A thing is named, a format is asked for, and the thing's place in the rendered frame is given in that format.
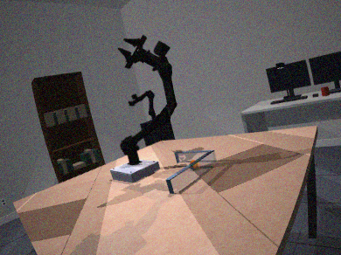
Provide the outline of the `clear low walls forming corner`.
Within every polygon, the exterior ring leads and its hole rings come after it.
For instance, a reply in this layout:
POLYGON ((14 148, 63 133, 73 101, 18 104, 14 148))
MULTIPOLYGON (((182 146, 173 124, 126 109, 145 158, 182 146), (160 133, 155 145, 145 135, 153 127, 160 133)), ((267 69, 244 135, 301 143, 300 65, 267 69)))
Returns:
MULTIPOLYGON (((204 155, 207 152, 196 152, 196 153, 186 153, 186 154, 175 154, 177 158, 177 163, 191 163, 193 160, 197 160, 200 156, 204 155)), ((206 170, 209 169, 217 160, 215 157, 215 151, 211 154, 174 177, 171 181, 172 188, 174 190, 174 194, 182 189, 186 184, 192 181, 194 178, 197 178, 206 170)))

